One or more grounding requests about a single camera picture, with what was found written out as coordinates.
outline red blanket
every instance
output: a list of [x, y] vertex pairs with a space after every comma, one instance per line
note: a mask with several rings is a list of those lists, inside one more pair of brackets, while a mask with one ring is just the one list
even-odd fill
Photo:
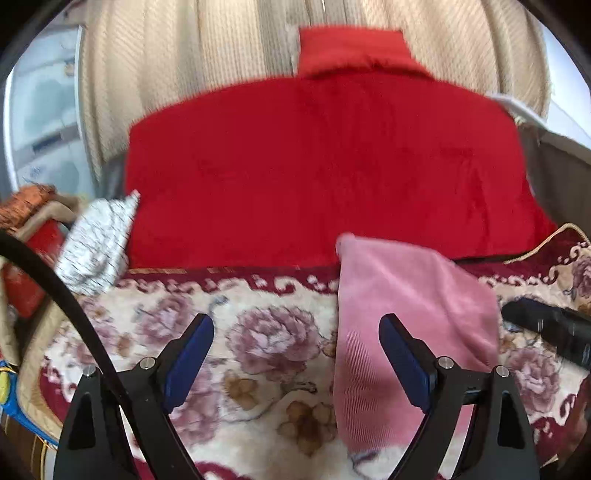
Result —
[[448, 83], [384, 71], [274, 79], [194, 98], [131, 131], [131, 268], [327, 265], [340, 233], [449, 258], [553, 231], [513, 120]]

